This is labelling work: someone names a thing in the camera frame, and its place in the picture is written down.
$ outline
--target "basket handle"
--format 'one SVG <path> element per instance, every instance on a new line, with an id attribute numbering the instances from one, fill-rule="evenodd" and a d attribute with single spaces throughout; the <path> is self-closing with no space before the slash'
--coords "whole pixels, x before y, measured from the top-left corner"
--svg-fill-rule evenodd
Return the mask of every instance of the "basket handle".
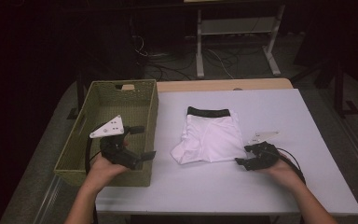
<path id="1" fill-rule="evenodd" d="M 135 91 L 134 84 L 122 84 L 122 85 L 115 85 L 117 91 Z"/>

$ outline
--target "white boxer briefs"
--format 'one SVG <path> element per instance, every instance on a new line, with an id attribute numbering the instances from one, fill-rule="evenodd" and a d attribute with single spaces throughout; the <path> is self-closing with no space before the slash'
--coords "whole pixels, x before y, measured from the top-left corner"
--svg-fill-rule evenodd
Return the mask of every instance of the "white boxer briefs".
<path id="1" fill-rule="evenodd" d="M 171 155 L 179 164 L 195 161 L 234 161 L 246 158 L 238 115 L 228 109 L 189 107 L 182 142 Z"/>

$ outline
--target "person's arm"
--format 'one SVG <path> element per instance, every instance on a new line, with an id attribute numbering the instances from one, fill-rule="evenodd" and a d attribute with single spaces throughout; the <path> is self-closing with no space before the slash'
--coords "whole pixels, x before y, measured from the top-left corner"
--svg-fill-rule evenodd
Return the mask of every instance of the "person's arm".
<path id="1" fill-rule="evenodd" d="M 278 160 L 275 165 L 261 172 L 270 174 L 279 184 L 289 189 L 305 223 L 337 223 L 286 162 Z"/>
<path id="2" fill-rule="evenodd" d="M 90 224 L 92 223 L 92 212 L 97 194 L 116 176 L 128 168 L 112 164 L 104 158 L 101 153 L 97 155 L 91 170 L 72 205 L 71 211 L 65 220 L 65 224 Z"/>

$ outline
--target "wooden tabletop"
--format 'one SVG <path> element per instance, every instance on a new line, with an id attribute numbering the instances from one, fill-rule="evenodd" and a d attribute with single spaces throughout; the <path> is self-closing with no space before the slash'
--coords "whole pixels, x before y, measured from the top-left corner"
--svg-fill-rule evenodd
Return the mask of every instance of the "wooden tabletop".
<path id="1" fill-rule="evenodd" d="M 158 82 L 158 91 L 233 91 L 242 90 L 281 90 L 292 89 L 287 78 L 255 78 L 228 80 L 195 80 Z"/>

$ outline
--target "gray carpet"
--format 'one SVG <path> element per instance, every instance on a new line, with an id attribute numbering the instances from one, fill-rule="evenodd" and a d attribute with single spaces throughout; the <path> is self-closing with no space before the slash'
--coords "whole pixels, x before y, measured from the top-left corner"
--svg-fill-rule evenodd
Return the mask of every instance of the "gray carpet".
<path id="1" fill-rule="evenodd" d="M 275 59 L 282 71 L 282 77 L 292 77 L 306 69 L 293 65 L 302 35 L 279 36 L 273 52 Z M 212 49 L 221 58 L 225 59 L 227 71 L 221 67 L 221 63 L 213 59 L 213 55 L 205 55 L 209 62 L 204 62 L 205 79 L 228 79 L 229 72 L 235 78 L 274 78 L 268 68 L 267 60 L 260 51 L 266 44 L 265 36 L 247 37 L 245 46 L 232 47 L 241 39 L 219 40 L 219 43 L 227 43 L 225 49 L 216 48 L 212 41 L 206 49 Z M 155 64 L 162 64 L 172 70 L 157 69 L 149 64 L 145 69 L 145 78 L 157 78 L 161 80 L 182 80 L 195 78 L 194 49 L 190 46 L 187 54 L 169 56 L 171 58 L 153 58 Z M 358 156 L 353 136 L 348 134 L 349 128 L 355 133 L 358 140 L 358 115 L 347 116 L 341 119 L 332 109 L 332 89 L 318 90 L 313 86 L 317 72 L 304 77 L 295 88 L 300 89 L 306 105 L 314 118 L 322 137 L 331 151 L 341 173 L 344 175 L 353 195 L 358 202 Z M 352 100 L 358 107 L 358 83 L 351 77 L 345 76 L 345 100 Z M 1 223 L 63 223 L 72 202 L 76 196 L 77 188 L 70 187 L 57 177 L 54 177 L 54 165 L 61 153 L 63 145 L 71 131 L 73 120 L 67 116 L 72 108 L 76 107 L 76 85 L 72 85 L 57 105 L 57 109 L 51 117 L 45 134 L 35 150 L 34 156 L 2 217 Z M 101 223 L 125 223 L 125 216 L 112 216 L 100 214 Z M 358 223 L 358 216 L 337 217 L 339 223 Z M 277 223 L 298 223 L 299 216 L 280 217 Z"/>

